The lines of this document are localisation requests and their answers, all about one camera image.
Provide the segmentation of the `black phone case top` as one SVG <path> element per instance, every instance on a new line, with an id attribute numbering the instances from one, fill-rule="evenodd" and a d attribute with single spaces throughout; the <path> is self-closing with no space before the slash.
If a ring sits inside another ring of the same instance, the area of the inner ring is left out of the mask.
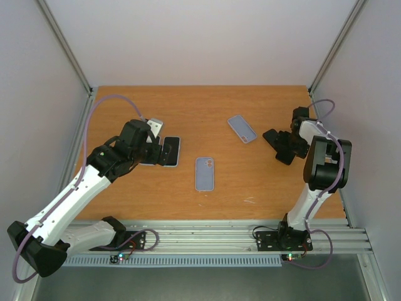
<path id="1" fill-rule="evenodd" d="M 286 147 L 286 133 L 281 130 L 270 129 L 263 134 L 263 138 L 276 152 Z"/>

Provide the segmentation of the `black phone case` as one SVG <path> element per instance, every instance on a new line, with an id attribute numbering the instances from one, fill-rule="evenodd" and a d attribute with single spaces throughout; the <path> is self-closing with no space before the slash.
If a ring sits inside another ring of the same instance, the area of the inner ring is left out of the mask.
<path id="1" fill-rule="evenodd" d="M 276 160 L 289 166 L 293 162 L 296 154 L 292 151 L 282 150 L 276 153 Z"/>
<path id="2" fill-rule="evenodd" d="M 286 133 L 281 130 L 270 129 L 263 134 L 263 138 L 276 152 L 286 147 Z"/>

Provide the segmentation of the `lavender phone case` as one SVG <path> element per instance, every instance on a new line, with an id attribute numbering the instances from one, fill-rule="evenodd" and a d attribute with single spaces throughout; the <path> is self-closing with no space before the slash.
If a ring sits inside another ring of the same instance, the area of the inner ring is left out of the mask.
<path id="1" fill-rule="evenodd" d="M 160 137 L 156 136 L 155 140 L 151 140 L 145 144 L 145 158 L 140 162 L 140 165 L 156 165 L 159 161 L 161 150 Z"/>

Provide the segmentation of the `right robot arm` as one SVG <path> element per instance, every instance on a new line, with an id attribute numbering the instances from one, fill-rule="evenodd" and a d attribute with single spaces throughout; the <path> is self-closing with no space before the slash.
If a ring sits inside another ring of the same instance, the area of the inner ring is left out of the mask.
<path id="1" fill-rule="evenodd" d="M 343 188 L 350 170 L 352 143 L 336 138 L 323 124 L 311 119 L 308 107 L 293 110 L 291 130 L 280 131 L 274 140 L 276 159 L 290 165 L 305 159 L 305 187 L 291 211 L 279 223 L 276 240 L 282 250 L 307 244 L 308 221 L 326 199 Z"/>

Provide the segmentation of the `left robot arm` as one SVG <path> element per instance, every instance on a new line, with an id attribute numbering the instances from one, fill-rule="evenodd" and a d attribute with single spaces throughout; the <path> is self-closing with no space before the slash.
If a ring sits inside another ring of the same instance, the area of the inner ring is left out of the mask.
<path id="1" fill-rule="evenodd" d="M 163 123 L 157 119 L 127 122 L 118 136 L 94 148 L 75 178 L 34 217 L 13 222 L 7 233 L 34 274 L 48 277 L 67 258 L 88 250 L 121 250 L 128 245 L 126 227 L 112 216 L 79 229 L 67 228 L 86 205 L 119 177 L 142 162 L 165 165 L 170 147 L 159 143 Z"/>

